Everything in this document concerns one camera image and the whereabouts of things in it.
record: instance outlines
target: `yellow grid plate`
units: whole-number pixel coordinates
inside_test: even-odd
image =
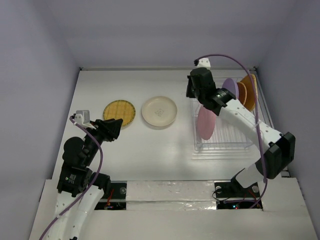
[[[116,100],[108,104],[103,111],[103,119],[123,119],[121,127],[130,124],[136,116],[136,109],[131,102]]]

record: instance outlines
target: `wire dish rack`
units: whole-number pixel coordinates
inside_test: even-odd
[[[217,88],[221,88],[224,78],[215,78],[214,82]],[[237,82],[241,81],[242,77],[232,77]],[[210,150],[245,150],[253,143],[235,126],[227,121],[216,117],[213,134],[209,140],[202,139],[197,133],[197,119],[201,104],[197,99],[191,99],[193,112],[193,133],[194,145],[197,151]]]

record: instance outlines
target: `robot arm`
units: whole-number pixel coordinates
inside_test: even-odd
[[[69,138],[64,146],[64,160],[57,185],[56,217],[50,230],[40,239],[79,240],[88,216],[103,195],[108,195],[111,181],[108,175],[92,173],[88,168],[103,142],[112,142],[120,134],[122,119],[90,121],[89,111],[77,111],[70,120],[78,124],[87,135]]]
[[[186,96],[197,98],[203,106],[217,116],[238,127],[257,147],[259,146],[255,116],[225,88],[216,88],[211,71],[205,67],[195,68],[188,76]],[[295,137],[282,134],[259,121],[266,177],[274,179],[293,159]],[[238,172],[232,179],[233,190],[246,189],[264,178],[262,160]]]

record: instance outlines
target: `gray wall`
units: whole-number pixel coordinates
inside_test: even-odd
[[[42,0],[1,0],[0,32],[0,239],[25,240],[79,68]]]
[[[296,136],[289,167],[320,237],[320,1],[298,1],[258,68],[274,126]]]
[[[80,66],[158,67],[257,65],[296,0],[46,1]]]

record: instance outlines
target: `pink plate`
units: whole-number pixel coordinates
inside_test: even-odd
[[[203,140],[209,140],[214,133],[216,125],[216,115],[201,105],[196,122],[198,135]]]

